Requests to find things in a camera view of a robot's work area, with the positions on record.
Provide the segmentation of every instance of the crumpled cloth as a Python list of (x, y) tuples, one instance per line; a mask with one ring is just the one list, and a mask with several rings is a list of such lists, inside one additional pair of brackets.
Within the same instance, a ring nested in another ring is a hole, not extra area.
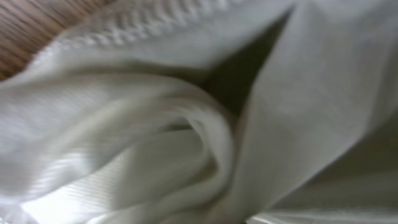
[(0, 84), (0, 223), (398, 223), (398, 1), (116, 1)]

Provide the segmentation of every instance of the curled fabric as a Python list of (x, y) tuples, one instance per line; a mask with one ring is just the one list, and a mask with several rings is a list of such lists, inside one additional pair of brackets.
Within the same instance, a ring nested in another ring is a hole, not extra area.
[(0, 223), (398, 223), (398, 1), (118, 0), (0, 84)]

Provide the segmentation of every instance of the wooden surface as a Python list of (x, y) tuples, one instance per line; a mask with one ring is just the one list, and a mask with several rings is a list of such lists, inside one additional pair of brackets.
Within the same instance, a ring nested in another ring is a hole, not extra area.
[(113, 0), (0, 0), (0, 79), (20, 72), (52, 38)]

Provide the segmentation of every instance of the textured fabric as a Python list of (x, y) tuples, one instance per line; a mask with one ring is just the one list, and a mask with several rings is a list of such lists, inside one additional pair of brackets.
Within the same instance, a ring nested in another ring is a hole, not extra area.
[(2, 219), (398, 223), (397, 40), (395, 0), (117, 1), (0, 85)]

